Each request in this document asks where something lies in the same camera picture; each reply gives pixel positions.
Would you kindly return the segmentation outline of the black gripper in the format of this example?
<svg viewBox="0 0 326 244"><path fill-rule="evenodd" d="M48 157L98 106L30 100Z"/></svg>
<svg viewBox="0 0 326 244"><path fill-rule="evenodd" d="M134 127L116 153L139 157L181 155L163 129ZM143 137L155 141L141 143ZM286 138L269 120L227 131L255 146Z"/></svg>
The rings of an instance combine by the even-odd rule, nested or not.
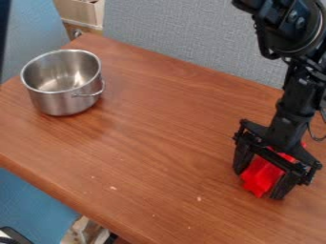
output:
<svg viewBox="0 0 326 244"><path fill-rule="evenodd" d="M273 147L277 152L293 156L306 169L305 181L301 185L310 185L316 172L322 168L321 162L306 151L302 137L310 128L316 109L300 110L278 108L269 126L242 119L239 129L234 134L235 151L233 169L237 174L247 169L254 158L251 145ZM288 172L278 180L270 198L281 200L286 197L296 185L301 182L302 174Z"/></svg>

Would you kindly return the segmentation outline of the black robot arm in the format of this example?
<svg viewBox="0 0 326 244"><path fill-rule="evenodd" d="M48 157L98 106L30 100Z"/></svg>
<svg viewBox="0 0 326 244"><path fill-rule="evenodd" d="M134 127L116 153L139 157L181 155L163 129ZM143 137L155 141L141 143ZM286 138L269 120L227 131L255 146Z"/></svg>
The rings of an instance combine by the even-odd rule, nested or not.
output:
<svg viewBox="0 0 326 244"><path fill-rule="evenodd" d="M261 55L288 64L283 96L267 126L243 119L234 134L234 172L242 176L263 169L262 159L282 172L265 191L282 199L298 185L309 185L322 163L306 151L313 117L326 122L326 6L321 0L231 0L251 14Z"/></svg>

